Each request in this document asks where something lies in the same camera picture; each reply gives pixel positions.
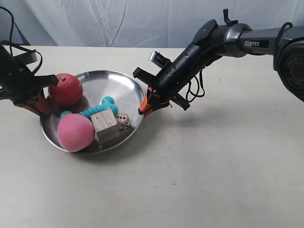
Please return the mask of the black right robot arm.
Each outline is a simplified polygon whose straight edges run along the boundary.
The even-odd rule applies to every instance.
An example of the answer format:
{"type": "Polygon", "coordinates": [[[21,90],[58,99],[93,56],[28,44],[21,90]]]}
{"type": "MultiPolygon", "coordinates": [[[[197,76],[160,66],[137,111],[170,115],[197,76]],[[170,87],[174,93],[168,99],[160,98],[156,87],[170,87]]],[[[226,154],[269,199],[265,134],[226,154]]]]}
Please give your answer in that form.
{"type": "Polygon", "coordinates": [[[150,61],[160,71],[152,75],[141,68],[133,76],[144,82],[147,93],[138,112],[148,115],[174,102],[184,110],[191,100],[181,96],[180,90],[191,86],[195,79],[198,89],[194,98],[205,94],[202,71],[221,57],[240,58],[245,55],[273,57],[273,68],[285,88],[298,99],[304,98],[304,28],[291,22],[279,28],[253,30],[249,25],[230,20],[228,9],[223,10],[224,25],[215,20],[206,22],[195,34],[190,44],[171,61],[159,52],[153,52],[150,61]]]}

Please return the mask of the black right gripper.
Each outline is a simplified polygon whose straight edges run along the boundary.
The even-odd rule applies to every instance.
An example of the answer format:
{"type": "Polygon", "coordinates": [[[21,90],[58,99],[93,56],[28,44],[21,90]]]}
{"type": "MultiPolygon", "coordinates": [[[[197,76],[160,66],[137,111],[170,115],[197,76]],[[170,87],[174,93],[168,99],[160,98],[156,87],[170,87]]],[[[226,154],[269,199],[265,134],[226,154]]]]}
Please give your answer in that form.
{"type": "Polygon", "coordinates": [[[139,67],[133,71],[133,77],[148,86],[138,113],[146,117],[171,105],[170,100],[183,110],[187,110],[190,103],[179,94],[179,91],[207,65],[207,61],[203,59],[205,50],[205,47],[190,43],[173,62],[160,52],[153,51],[149,61],[161,68],[158,74],[154,76],[139,67]]]}

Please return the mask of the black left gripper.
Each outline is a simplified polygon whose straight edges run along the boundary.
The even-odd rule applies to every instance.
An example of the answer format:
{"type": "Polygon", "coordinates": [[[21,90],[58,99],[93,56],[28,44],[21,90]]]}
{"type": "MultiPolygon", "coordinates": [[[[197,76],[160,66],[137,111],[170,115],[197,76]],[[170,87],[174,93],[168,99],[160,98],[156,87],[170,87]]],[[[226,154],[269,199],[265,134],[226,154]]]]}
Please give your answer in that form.
{"type": "Polygon", "coordinates": [[[26,49],[24,53],[12,56],[0,47],[0,98],[8,99],[15,106],[22,107],[38,116],[49,116],[51,106],[43,88],[57,86],[56,75],[35,76],[28,64],[36,62],[35,50],[26,49]]]}

